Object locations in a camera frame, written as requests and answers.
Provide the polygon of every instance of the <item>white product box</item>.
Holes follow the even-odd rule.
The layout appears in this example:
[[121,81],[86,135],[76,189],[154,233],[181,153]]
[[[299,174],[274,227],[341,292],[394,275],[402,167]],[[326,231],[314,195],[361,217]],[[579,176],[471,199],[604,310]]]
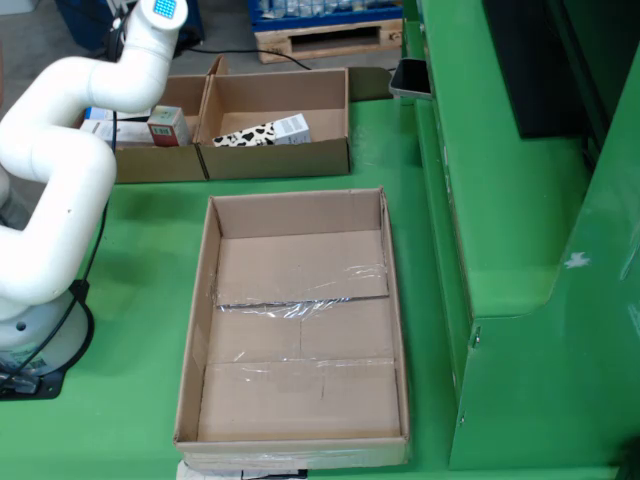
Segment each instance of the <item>white product box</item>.
[[[85,120],[80,130],[91,132],[111,145],[113,122],[108,120]],[[146,123],[118,122],[117,147],[148,147],[153,137]]]
[[180,107],[158,105],[147,120],[158,147],[183,147],[191,144],[189,126]]
[[[150,116],[150,108],[137,113],[118,112],[118,120],[138,120],[146,122]],[[107,110],[105,108],[98,107],[89,107],[85,112],[84,118],[85,120],[113,120],[113,110]]]
[[216,147],[256,147],[300,143],[311,143],[309,125],[301,113],[213,139]]

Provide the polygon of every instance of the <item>black cable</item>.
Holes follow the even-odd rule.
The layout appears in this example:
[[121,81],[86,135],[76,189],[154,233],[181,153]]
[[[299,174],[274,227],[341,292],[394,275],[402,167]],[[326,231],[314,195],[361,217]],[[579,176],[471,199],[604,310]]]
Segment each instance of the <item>black cable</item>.
[[204,49],[201,49],[201,48],[200,49],[198,49],[198,48],[187,48],[187,50],[189,50],[191,52],[196,52],[196,53],[209,53],[209,54],[213,54],[213,55],[222,55],[222,54],[225,54],[225,53],[270,53],[271,55],[277,55],[279,57],[284,57],[284,58],[292,61],[293,63],[301,66],[305,70],[312,70],[311,67],[307,67],[304,63],[299,62],[298,60],[293,58],[291,55],[287,55],[286,53],[280,53],[280,52],[271,51],[271,50],[259,50],[259,49],[249,49],[249,50],[204,50]]

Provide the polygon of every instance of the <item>green panel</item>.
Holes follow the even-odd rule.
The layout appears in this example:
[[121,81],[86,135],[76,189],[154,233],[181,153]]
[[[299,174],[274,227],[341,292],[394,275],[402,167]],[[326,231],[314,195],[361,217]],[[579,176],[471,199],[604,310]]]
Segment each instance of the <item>green panel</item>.
[[420,22],[406,22],[404,24],[404,34],[407,43],[407,57],[424,60],[424,38],[420,31]]
[[567,247],[566,338],[576,383],[603,448],[640,435],[640,53]]
[[440,275],[442,298],[449,335],[456,397],[464,380],[467,344],[470,338],[470,314],[465,297],[455,231],[451,220],[447,191],[439,151],[434,102],[417,100],[418,135],[422,150],[423,171],[429,197],[433,241]]
[[417,0],[405,0],[402,4],[402,14],[409,22],[420,20]]
[[453,468],[607,464],[640,434],[640,54],[626,85],[550,301],[474,324]]
[[476,317],[549,298],[588,175],[578,140],[522,140],[482,0],[422,0],[445,173]]

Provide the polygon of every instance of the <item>blue crate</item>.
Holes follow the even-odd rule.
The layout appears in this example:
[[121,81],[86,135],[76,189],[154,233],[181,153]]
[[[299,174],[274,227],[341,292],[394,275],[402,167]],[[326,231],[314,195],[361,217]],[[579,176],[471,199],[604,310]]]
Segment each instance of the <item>blue crate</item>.
[[249,0],[254,32],[402,18],[391,0]]

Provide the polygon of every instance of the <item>concrete floor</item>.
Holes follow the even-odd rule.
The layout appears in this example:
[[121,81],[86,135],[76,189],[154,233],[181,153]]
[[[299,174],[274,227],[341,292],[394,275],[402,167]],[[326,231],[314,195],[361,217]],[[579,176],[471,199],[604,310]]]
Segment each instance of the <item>concrete floor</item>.
[[[205,27],[206,41],[202,48],[252,49],[256,48],[251,32],[246,0],[201,0],[200,10]],[[0,107],[0,119],[25,89],[49,64],[71,55],[86,55],[78,46],[60,16],[54,0],[42,0],[38,8],[28,14],[0,16],[0,41],[4,54],[4,103]],[[174,60],[171,73],[205,73],[213,55],[185,52]],[[231,73],[254,73],[299,70],[291,63],[263,65],[257,54],[227,55]],[[305,60],[311,68],[343,66],[379,66],[391,68],[400,59],[400,50],[377,53]],[[16,182],[18,192],[34,203],[42,189],[29,182]]]

